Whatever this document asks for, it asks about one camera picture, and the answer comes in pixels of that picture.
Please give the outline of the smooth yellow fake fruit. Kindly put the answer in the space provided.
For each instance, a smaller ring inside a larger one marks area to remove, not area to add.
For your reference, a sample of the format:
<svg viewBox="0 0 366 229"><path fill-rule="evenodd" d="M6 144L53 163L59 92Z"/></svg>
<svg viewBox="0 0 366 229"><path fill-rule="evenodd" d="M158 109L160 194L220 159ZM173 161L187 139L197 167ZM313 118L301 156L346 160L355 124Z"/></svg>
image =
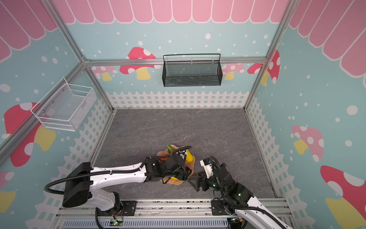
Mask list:
<svg viewBox="0 0 366 229"><path fill-rule="evenodd" d="M185 156L186 156L185 161L187 163L192 163L194 161L194 157L192 156L189 150L185 151Z"/></svg>

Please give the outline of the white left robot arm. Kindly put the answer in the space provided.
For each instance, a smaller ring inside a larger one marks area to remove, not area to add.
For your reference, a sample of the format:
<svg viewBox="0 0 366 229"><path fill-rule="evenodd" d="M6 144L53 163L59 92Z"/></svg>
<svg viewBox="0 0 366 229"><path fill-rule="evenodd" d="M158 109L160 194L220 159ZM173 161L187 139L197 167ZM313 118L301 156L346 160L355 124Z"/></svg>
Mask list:
<svg viewBox="0 0 366 229"><path fill-rule="evenodd" d="M124 207L117 192L107 192L105 187L126 184L171 180L186 181L192 170L179 155L148 157L143 162L123 167L99 168L90 163L80 164L67 178L63 194L64 208L88 204L108 214L118 214Z"/></svg>

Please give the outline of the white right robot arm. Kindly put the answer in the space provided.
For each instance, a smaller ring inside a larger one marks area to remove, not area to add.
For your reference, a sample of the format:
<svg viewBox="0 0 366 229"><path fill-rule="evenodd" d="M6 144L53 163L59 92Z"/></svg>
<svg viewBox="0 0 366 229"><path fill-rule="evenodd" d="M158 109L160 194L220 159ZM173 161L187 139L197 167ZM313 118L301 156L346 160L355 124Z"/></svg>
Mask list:
<svg viewBox="0 0 366 229"><path fill-rule="evenodd" d="M244 185L235 181L227 171L226 164L212 162L210 177L206 172L187 181L196 191L212 189L220 193L223 209L230 215L237 215L256 229L290 229L291 226L270 212Z"/></svg>

